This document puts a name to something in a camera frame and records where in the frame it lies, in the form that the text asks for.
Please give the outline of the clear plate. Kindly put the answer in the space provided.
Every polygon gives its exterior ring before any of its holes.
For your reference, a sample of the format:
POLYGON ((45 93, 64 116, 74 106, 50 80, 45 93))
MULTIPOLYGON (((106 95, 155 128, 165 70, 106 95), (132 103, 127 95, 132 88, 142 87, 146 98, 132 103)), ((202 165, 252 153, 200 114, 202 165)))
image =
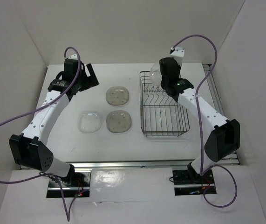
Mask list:
POLYGON ((160 86, 162 81, 162 75, 160 72, 160 66, 158 63, 153 64, 149 72, 149 78, 154 86, 160 86))
POLYGON ((102 115, 95 111, 82 112, 77 120, 77 128, 85 134, 96 133, 102 127, 102 115))

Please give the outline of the smoky plate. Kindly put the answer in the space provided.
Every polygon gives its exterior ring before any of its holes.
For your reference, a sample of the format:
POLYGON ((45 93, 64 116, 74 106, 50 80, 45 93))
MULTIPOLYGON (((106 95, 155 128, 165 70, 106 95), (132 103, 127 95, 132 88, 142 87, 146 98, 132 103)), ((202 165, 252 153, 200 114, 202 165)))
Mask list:
POLYGON ((124 133, 131 125, 131 115, 124 110, 112 111, 106 117, 107 129, 112 133, 124 133))
POLYGON ((111 87, 106 91, 106 101, 113 106, 126 104, 130 99, 129 90, 123 86, 111 87))

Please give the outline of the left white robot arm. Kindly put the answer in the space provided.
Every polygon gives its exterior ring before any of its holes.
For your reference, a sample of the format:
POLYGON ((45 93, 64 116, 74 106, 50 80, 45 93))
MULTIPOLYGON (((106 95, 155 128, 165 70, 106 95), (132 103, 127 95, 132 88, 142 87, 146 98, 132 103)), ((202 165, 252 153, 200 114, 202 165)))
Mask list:
POLYGON ((54 157, 47 148, 49 135, 62 111, 78 92, 99 84, 91 64, 84 65, 76 54, 64 61, 63 71, 50 83, 42 110, 35 113, 20 135, 9 139, 17 165, 54 174, 65 186, 74 184, 79 175, 73 165, 54 157))

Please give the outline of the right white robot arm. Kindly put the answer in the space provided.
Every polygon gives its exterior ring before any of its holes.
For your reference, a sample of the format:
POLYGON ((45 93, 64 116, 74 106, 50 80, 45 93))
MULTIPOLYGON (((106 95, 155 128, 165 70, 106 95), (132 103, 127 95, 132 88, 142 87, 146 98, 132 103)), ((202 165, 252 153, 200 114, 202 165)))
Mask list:
POLYGON ((177 104, 198 118, 200 131, 200 156, 187 166, 187 178, 199 183, 207 169, 240 147, 240 124, 216 111, 196 93, 193 84, 180 77, 181 66, 172 57, 159 61, 161 87, 177 104))

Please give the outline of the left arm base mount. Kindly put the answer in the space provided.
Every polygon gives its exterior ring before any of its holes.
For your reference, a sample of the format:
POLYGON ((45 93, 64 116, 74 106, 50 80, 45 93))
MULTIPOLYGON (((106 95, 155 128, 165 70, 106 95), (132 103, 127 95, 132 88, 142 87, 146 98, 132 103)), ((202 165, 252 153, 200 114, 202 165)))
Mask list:
MULTIPOLYGON (((78 195, 78 198, 88 198, 90 196, 91 171, 84 170, 80 173, 81 175, 76 177, 72 183, 65 183, 58 178, 61 181, 65 198, 74 198, 75 195, 78 195)), ((53 176, 48 179, 46 198, 61 198, 60 185, 53 176)))

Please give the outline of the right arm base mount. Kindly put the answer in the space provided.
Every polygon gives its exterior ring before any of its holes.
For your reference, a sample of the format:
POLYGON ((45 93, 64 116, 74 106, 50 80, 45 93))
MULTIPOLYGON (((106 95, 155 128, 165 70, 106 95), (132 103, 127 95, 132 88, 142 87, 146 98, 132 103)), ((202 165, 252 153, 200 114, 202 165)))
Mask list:
POLYGON ((174 184, 175 196, 202 195, 204 191, 206 194, 217 193, 211 170, 197 180, 192 180, 187 170, 173 170, 169 181, 174 184))

